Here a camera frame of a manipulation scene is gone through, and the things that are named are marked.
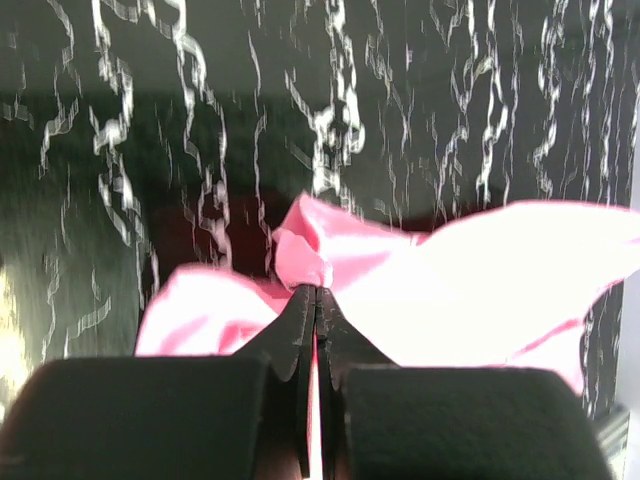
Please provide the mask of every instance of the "marble surface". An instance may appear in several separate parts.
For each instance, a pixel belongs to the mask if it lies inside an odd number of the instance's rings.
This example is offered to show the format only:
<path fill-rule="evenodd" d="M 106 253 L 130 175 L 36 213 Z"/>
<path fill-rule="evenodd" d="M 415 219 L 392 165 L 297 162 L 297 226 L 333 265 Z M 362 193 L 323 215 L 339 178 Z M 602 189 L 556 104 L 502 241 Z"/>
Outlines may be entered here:
<path fill-rule="evenodd" d="M 639 10 L 3 1 L 0 405 L 43 361 L 130 355 L 180 263 L 272 275 L 303 190 L 411 230 L 518 199 L 628 205 Z M 590 416 L 613 399 L 621 296 L 588 318 Z"/>

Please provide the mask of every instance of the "cloth fold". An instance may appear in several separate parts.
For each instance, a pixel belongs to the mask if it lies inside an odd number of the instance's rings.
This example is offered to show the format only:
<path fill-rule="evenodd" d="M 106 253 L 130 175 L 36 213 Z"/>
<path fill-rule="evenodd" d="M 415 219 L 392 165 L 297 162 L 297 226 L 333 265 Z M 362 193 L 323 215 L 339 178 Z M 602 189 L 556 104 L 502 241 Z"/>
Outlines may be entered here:
<path fill-rule="evenodd" d="M 579 394 L 584 317 L 640 269 L 640 214 L 578 202 L 517 202 L 409 234 L 303 194 L 273 239 L 282 284 L 181 266 L 145 312 L 136 355 L 231 354 L 311 284 L 402 366 L 542 368 Z"/>

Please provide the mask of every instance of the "pink fabric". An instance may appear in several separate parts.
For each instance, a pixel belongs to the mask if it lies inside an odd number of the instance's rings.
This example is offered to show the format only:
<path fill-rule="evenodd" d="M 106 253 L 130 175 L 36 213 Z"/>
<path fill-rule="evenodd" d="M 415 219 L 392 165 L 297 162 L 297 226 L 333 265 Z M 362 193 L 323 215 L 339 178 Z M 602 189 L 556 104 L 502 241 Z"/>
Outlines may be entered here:
<path fill-rule="evenodd" d="M 312 284 L 402 366 L 542 368 L 579 394 L 584 317 L 640 269 L 640 214 L 577 202 L 514 203 L 427 235 L 301 195 L 273 238 L 284 287 L 180 267 L 147 309 L 136 354 L 231 354 Z"/>

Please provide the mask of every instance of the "pink towel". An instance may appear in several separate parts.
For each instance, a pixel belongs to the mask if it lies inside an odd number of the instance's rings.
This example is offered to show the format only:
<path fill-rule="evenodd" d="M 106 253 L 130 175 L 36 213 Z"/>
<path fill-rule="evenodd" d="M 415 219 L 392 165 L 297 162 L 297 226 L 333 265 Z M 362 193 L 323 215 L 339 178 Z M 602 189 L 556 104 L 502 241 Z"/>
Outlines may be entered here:
<path fill-rule="evenodd" d="M 231 354 L 312 284 L 399 365 L 548 369 L 580 394 L 584 317 L 640 269 L 640 214 L 577 202 L 514 203 L 428 235 L 301 195 L 273 238 L 284 286 L 180 267 L 147 309 L 136 354 Z"/>

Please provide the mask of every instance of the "pink cloth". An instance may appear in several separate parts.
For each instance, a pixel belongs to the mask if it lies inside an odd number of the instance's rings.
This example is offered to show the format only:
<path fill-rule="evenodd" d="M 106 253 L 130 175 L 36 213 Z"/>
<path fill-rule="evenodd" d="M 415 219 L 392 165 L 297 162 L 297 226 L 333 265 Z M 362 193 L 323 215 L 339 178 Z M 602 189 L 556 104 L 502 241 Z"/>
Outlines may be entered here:
<path fill-rule="evenodd" d="M 284 287 L 180 267 L 147 309 L 136 354 L 231 354 L 312 284 L 402 366 L 541 368 L 579 394 L 584 317 L 640 269 L 640 214 L 577 202 L 514 203 L 428 235 L 301 195 L 273 238 Z"/>

